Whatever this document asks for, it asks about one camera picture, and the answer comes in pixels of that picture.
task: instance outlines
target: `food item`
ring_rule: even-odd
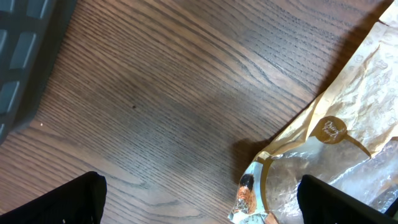
[[[297,187],[305,174],[384,212],[398,197],[397,136],[394,1],[328,89],[254,158],[229,218],[303,223]]]

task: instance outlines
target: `snack package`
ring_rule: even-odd
[[[310,174],[385,212],[398,197],[398,0],[336,80],[264,148],[239,183],[234,223],[303,223]]]

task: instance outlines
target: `plastic wrapper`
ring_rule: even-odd
[[[239,183],[234,223],[303,223],[310,174],[385,212],[398,197],[398,1],[336,80],[263,149]]]

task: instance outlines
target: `paper bag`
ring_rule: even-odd
[[[384,212],[398,197],[398,1],[336,80],[263,149],[239,183],[234,223],[303,223],[304,174]]]

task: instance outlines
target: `dark wood surface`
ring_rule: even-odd
[[[79,0],[0,213],[94,170],[103,223],[228,223],[256,152],[337,76],[390,1]]]

